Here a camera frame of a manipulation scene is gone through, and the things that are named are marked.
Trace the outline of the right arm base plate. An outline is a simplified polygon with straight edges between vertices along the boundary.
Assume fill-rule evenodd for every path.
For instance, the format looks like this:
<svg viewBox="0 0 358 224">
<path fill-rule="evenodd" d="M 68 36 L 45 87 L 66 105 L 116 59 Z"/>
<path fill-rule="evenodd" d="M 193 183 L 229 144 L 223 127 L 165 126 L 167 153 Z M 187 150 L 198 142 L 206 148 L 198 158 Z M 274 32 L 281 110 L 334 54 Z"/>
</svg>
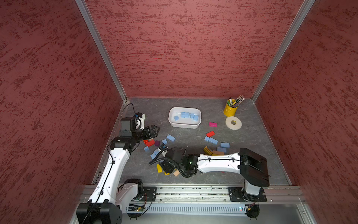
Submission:
<svg viewBox="0 0 358 224">
<path fill-rule="evenodd" d="M 260 191 L 258 196 L 255 196 L 245 193 L 243 187 L 228 187 L 228 195 L 230 197 L 231 202 L 245 202 L 245 203 L 267 202 L 264 189 L 261 187 L 259 190 Z"/>
</svg>

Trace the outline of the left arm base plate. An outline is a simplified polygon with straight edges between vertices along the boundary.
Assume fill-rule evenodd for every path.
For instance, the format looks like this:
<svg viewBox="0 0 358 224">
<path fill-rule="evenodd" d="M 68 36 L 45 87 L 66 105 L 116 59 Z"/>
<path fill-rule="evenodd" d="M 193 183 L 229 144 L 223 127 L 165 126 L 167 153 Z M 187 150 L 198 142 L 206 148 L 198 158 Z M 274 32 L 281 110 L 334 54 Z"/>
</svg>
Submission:
<svg viewBox="0 0 358 224">
<path fill-rule="evenodd" d="M 157 187 L 144 186 L 139 191 L 140 202 L 155 202 L 157 195 Z"/>
</svg>

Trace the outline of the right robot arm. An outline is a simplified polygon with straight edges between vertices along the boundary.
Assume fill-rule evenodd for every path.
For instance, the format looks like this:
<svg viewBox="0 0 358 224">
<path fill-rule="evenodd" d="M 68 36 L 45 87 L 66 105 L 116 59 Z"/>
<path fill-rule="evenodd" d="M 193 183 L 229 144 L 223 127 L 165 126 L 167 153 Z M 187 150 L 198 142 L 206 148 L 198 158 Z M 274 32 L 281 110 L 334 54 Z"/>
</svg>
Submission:
<svg viewBox="0 0 358 224">
<path fill-rule="evenodd" d="M 186 154 L 179 148 L 165 149 L 150 162 L 157 163 L 165 173 L 178 171 L 184 178 L 200 173 L 229 172 L 240 174 L 244 178 L 243 187 L 228 189 L 232 202 L 266 202 L 264 188 L 270 186 L 267 159 L 248 148 L 240 148 L 238 153 L 230 155 Z"/>
</svg>

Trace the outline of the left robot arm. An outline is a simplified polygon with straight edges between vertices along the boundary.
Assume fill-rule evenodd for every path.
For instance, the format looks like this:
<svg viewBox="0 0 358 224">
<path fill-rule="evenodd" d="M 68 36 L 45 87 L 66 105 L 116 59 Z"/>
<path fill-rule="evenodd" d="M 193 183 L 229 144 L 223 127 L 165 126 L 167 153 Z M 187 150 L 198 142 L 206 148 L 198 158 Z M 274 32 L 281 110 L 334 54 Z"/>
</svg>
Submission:
<svg viewBox="0 0 358 224">
<path fill-rule="evenodd" d="M 107 147 L 109 158 L 97 187 L 88 201 L 77 207 L 80 224 L 120 224 L 129 202 L 143 193 L 141 180 L 127 180 L 122 189 L 119 181 L 136 145 L 158 136 L 160 128 L 146 127 L 144 121 L 143 113 L 121 119 L 120 134 Z"/>
</svg>

